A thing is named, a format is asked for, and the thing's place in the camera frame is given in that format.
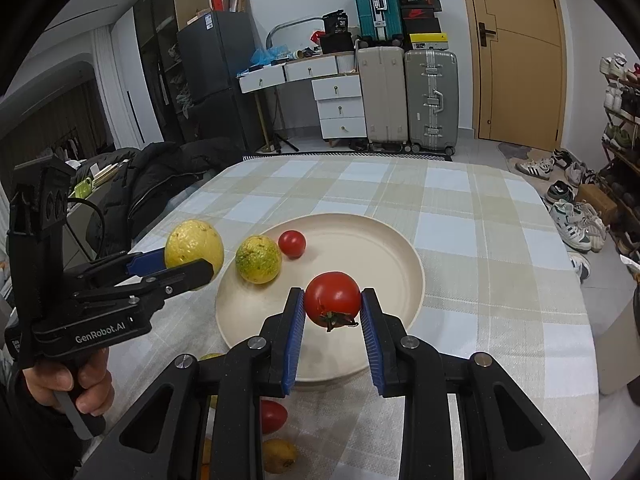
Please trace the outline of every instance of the refrigerator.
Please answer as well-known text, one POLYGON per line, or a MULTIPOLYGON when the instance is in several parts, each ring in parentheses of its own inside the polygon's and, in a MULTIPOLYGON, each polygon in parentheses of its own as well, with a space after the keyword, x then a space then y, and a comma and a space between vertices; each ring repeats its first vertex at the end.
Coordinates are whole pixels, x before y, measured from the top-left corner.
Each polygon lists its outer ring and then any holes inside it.
POLYGON ((255 97, 242 94, 236 77, 255 51, 249 15, 209 12, 178 32, 178 45, 198 138, 225 137, 249 153, 263 147, 255 97))

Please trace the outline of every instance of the beige plate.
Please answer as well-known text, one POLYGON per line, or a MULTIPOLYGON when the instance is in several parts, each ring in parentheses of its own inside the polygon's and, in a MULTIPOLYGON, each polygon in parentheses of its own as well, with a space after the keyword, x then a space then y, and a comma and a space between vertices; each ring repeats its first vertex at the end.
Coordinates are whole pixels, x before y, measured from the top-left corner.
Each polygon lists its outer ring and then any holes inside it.
MULTIPOLYGON (((275 280, 265 285, 246 282, 234 262, 220 278, 216 320, 226 344, 231 347, 259 333, 267 317, 282 312, 292 286, 306 288, 318 274, 331 270, 346 272, 360 289, 375 288, 382 311, 398 316, 407 329, 412 325, 424 297, 424 269, 399 232, 365 216, 327 213, 289 220, 264 235, 277 241, 290 229, 305 235, 306 250, 297 260, 283 256, 275 280)), ((327 333, 305 319, 296 381, 327 381, 367 366, 360 327, 327 333)))

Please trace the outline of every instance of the screw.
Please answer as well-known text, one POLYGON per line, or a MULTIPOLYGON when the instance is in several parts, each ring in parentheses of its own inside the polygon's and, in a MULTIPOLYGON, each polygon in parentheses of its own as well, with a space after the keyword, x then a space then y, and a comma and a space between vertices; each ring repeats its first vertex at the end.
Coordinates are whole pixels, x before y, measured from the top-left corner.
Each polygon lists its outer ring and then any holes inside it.
POLYGON ((176 368, 189 368, 193 364, 193 357, 189 354, 178 355, 175 358, 174 365, 176 368))
POLYGON ((267 340, 262 336, 255 335, 249 341, 247 341, 247 345, 251 350, 260 350, 267 346, 267 340))
POLYGON ((400 340, 400 344, 404 348, 418 348, 420 340, 412 335, 406 335, 400 340))
POLYGON ((484 352, 478 352, 476 355, 474 355, 474 361, 478 366, 481 366, 483 368, 487 368, 491 365, 491 363, 494 362, 491 356, 489 354, 485 354, 484 352))

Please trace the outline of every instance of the cherry tomato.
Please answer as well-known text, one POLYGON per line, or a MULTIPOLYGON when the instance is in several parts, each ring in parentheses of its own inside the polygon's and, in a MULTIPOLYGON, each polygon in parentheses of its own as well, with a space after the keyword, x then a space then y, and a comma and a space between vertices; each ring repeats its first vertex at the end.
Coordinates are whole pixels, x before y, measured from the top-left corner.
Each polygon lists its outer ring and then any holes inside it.
POLYGON ((280 250, 289 258, 299 258, 306 249, 306 240, 298 231, 284 231, 278 238, 280 250))
POLYGON ((339 326, 357 326, 360 311, 360 288, 344 272, 319 274, 306 286, 305 312, 316 325, 327 332, 339 326))
POLYGON ((278 431, 287 421, 287 409, 273 400, 260 400, 260 419, 262 421, 262 434, 268 435, 278 431))

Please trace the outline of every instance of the drawer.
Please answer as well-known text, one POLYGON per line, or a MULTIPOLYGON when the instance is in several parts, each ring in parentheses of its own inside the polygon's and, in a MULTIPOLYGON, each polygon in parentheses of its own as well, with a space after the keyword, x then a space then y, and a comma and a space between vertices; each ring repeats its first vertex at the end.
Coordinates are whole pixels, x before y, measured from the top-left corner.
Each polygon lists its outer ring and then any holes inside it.
POLYGON ((336 99, 338 97, 360 97, 362 95, 359 75, 315 79, 311 84, 314 87, 316 101, 336 99))
POLYGON ((261 88, 268 88, 269 86, 281 85, 285 82, 284 69, 282 65, 267 66, 243 75, 239 81, 243 94, 260 90, 261 88))
POLYGON ((288 62, 284 71, 287 74, 287 81, 298 81, 337 74, 338 66, 335 63, 335 56, 328 56, 288 62))
POLYGON ((345 117, 364 117, 362 97, 344 99, 324 99, 318 101, 318 114, 321 119, 343 119, 345 117))
POLYGON ((351 137, 366 137, 367 125, 364 117, 350 117, 346 119, 320 119, 323 139, 349 139, 351 137))

